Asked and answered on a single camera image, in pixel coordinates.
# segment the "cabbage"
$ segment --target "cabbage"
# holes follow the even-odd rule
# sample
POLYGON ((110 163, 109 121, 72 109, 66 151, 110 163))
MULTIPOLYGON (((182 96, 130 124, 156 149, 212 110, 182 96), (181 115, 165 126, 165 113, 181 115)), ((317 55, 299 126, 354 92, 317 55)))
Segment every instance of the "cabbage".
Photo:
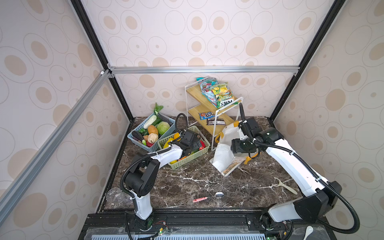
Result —
POLYGON ((168 129, 170 128, 170 125, 167 122, 160 122, 157 125, 157 130, 159 131, 160 135, 163 135, 168 129))

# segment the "green plastic basket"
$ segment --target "green plastic basket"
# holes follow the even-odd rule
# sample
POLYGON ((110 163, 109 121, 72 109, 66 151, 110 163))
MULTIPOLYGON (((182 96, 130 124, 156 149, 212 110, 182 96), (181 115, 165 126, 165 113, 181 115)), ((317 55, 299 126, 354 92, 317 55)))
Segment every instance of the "green plastic basket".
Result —
MULTIPOLYGON (((189 155, 188 157, 184 158, 183 160, 175 162, 174 164, 170 164, 169 163, 168 165, 170 165, 170 167, 172 169, 177 169, 177 168, 183 166, 184 164, 186 164, 187 162, 189 162, 189 161, 191 161, 191 160, 193 160, 195 158, 198 158, 201 155, 206 154, 208 152, 208 150, 209 150, 209 147, 211 146, 209 144, 208 140, 205 138, 205 136, 200 132, 200 130, 196 126, 190 126, 188 129, 194 131, 195 133, 197 133, 197 134, 199 134, 201 136, 201 138, 203 139, 203 142, 205 143, 205 148, 200 150, 200 151, 198 151, 198 152, 195 152, 192 155, 189 155)), ((163 139, 158 140, 157 144, 159 145, 159 148, 163 149, 164 144, 168 141, 168 139, 170 139, 173 136, 175 136, 175 134, 169 135, 168 137, 165 137, 163 139)))

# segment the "red spoon handle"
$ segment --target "red spoon handle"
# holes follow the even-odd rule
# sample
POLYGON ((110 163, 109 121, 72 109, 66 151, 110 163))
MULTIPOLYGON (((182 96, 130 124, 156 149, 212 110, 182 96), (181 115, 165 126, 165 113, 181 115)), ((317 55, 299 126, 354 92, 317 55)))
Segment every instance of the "red spoon handle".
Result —
POLYGON ((199 201, 205 200, 207 198, 208 197, 201 197, 201 198, 198 198, 198 199, 194 199, 193 202, 199 202, 199 201))

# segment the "marble surface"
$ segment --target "marble surface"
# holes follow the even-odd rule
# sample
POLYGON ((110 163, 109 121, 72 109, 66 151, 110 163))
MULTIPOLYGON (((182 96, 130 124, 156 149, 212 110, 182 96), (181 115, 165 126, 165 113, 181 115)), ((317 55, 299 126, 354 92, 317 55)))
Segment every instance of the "marble surface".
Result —
MULTIPOLYGON (((134 127, 146 117, 136 118, 134 127)), ((270 127, 266 118, 255 117, 262 129, 270 127)), ((210 135, 202 126, 196 125, 203 135, 210 141, 210 135)), ((180 118, 178 128, 185 127, 180 118)), ((130 140, 127 142, 123 157, 116 173, 113 187, 118 187, 120 178, 129 166, 131 160, 140 147, 130 140)), ((151 204, 153 208, 255 208, 267 207, 273 203, 282 203, 301 196, 298 186, 288 173, 268 154, 261 152, 260 156, 251 160, 247 165, 241 164, 229 176, 224 177, 209 162, 214 152, 196 158, 179 169, 172 170, 169 165, 159 169, 154 188, 151 190, 151 204), (286 185, 294 188, 298 195, 283 187, 272 187, 274 177, 279 178, 286 185), (221 199, 209 198, 193 203, 200 197, 213 196, 216 192, 223 192, 221 199)), ((133 208, 132 202, 121 204, 106 203, 105 209, 133 208)))

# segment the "wall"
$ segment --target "wall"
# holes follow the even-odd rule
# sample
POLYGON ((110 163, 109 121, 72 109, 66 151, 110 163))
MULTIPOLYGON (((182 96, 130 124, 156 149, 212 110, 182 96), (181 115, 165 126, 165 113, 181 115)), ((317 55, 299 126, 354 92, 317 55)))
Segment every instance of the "wall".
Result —
MULTIPOLYGON (((298 65, 333 0, 82 2, 110 64, 145 67, 298 65)), ((276 75, 216 74, 232 83, 237 97, 246 98, 255 116, 270 116, 284 91, 283 83, 292 76, 274 79, 276 75), (258 85, 260 75, 267 75, 265 84, 258 85)), ((176 116, 185 109, 181 88, 191 83, 192 76, 121 75, 119 82, 134 116, 147 116, 154 101, 176 116), (143 96, 138 90, 146 93, 143 96)))
MULTIPOLYGON (((360 230, 339 240, 384 234, 383 63, 384 1, 350 1, 275 121, 359 214, 360 230)), ((339 228, 353 224, 340 201, 327 217, 339 228)))
POLYGON ((107 80, 1 226, 0 240, 78 239, 127 128, 107 80))
POLYGON ((66 1, 0 2, 0 195, 100 73, 66 1))

